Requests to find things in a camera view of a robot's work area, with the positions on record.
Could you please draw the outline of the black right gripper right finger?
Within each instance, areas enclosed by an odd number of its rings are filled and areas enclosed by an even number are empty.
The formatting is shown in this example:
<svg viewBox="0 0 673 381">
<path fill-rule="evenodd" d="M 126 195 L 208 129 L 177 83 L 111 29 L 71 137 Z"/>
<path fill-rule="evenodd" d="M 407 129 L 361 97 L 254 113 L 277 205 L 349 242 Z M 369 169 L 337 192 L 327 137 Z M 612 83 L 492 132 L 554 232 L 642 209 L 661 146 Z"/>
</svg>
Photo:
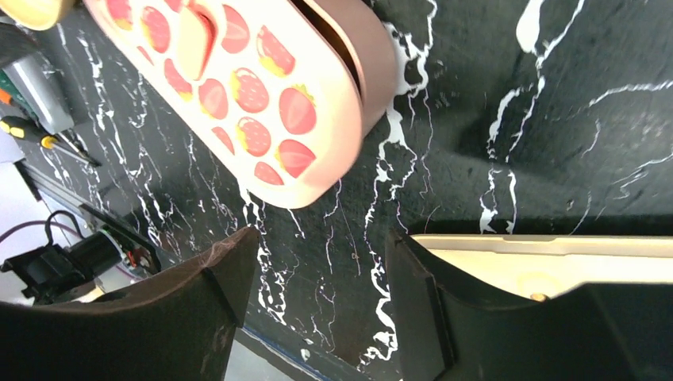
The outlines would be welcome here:
<svg viewBox="0 0 673 381">
<path fill-rule="evenodd" d="M 385 243 L 403 379 L 671 379 L 672 281 L 583 283 L 537 301 L 413 236 L 393 230 Z"/>
</svg>

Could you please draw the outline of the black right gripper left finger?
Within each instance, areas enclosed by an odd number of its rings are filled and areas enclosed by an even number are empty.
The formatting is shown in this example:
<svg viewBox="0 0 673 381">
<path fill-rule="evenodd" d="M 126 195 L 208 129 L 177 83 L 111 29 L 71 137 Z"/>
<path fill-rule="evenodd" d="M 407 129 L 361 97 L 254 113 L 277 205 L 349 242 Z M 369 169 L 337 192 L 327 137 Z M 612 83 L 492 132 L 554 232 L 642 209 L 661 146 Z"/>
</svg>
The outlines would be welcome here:
<svg viewBox="0 0 673 381">
<path fill-rule="evenodd" d="M 259 232 L 247 227 L 92 302 L 4 302 L 2 379 L 224 379 L 259 246 Z"/>
</svg>

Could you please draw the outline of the beige lunch box lid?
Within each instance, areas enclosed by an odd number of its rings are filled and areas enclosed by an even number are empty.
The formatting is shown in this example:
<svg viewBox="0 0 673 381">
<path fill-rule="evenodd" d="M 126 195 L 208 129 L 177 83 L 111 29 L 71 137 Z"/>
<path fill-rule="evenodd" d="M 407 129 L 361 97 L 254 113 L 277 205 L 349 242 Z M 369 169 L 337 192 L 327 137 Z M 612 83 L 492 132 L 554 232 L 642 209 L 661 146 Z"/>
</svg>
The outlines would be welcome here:
<svg viewBox="0 0 673 381">
<path fill-rule="evenodd" d="M 671 283 L 671 237 L 417 234 L 435 257 L 540 301 L 583 283 Z"/>
</svg>

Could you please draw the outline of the pink lunch box lid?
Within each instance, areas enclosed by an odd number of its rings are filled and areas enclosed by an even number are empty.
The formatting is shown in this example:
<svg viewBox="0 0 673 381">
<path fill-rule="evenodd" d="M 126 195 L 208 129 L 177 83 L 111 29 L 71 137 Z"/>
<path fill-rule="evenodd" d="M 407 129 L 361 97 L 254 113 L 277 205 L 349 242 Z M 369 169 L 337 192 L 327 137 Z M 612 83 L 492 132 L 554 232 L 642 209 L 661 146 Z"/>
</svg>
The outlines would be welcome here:
<svg viewBox="0 0 673 381">
<path fill-rule="evenodd" d="M 298 209 L 356 162 L 398 59 L 362 1 L 88 1 L 101 30 L 262 201 Z"/>
</svg>

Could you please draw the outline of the white metal food tongs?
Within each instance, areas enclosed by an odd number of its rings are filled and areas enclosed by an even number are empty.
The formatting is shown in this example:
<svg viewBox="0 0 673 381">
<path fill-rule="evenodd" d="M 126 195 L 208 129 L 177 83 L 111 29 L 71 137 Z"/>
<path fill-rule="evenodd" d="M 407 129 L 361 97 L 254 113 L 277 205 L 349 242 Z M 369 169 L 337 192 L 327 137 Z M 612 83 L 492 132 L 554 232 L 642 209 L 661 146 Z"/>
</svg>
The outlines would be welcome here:
<svg viewBox="0 0 673 381">
<path fill-rule="evenodd" d="M 10 82 L 26 100 L 41 126 L 51 134 L 75 126 L 63 91 L 54 76 L 46 74 L 51 64 L 39 53 L 25 56 L 3 68 Z"/>
</svg>

